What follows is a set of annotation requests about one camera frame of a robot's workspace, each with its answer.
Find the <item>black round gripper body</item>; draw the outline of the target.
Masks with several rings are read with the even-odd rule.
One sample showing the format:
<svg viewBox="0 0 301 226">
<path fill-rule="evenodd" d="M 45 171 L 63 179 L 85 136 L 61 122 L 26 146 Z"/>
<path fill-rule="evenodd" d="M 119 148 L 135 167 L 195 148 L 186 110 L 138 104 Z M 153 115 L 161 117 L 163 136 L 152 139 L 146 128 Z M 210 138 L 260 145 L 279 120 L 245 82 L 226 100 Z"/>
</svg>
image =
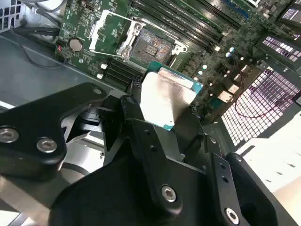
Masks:
<svg viewBox="0 0 301 226">
<path fill-rule="evenodd" d="M 131 153 L 64 189 L 54 202 L 51 226 L 226 226 L 226 214 L 215 213 L 209 179 L 189 165 L 167 160 L 172 189 L 182 200 L 174 216 L 151 200 L 146 177 Z"/>
</svg>

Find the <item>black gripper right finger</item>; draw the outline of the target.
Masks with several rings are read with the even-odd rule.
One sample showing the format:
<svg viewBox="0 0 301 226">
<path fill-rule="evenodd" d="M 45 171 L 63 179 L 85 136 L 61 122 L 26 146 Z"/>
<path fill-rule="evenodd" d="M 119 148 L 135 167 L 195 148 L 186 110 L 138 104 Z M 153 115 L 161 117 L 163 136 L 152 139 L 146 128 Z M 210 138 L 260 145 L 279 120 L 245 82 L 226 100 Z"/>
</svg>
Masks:
<svg viewBox="0 0 301 226">
<path fill-rule="evenodd" d="M 175 122 L 183 161 L 203 171 L 217 221 L 223 226 L 247 226 L 242 214 L 229 163 L 218 140 L 204 132 L 199 118 L 188 107 Z"/>
</svg>

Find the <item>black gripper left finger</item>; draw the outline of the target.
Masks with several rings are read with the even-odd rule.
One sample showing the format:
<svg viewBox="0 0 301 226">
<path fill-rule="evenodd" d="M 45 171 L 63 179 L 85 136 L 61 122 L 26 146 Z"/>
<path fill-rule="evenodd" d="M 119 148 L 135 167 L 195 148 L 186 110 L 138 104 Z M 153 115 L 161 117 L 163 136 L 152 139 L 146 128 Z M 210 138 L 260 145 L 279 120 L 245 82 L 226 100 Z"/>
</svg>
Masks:
<svg viewBox="0 0 301 226">
<path fill-rule="evenodd" d="M 107 94 L 93 83 L 82 83 L 12 108 L 0 115 L 1 173 L 44 180 L 56 174 L 67 154 L 67 143 L 79 136 L 79 122 L 89 109 L 100 110 L 109 127 L 107 143 L 120 133 L 130 142 L 130 152 L 142 166 L 147 181 L 144 192 L 162 214 L 178 215 L 179 195 L 169 197 L 163 190 L 171 186 L 165 153 L 155 128 L 144 120 L 138 102 L 122 96 L 113 109 L 103 108 Z"/>
</svg>

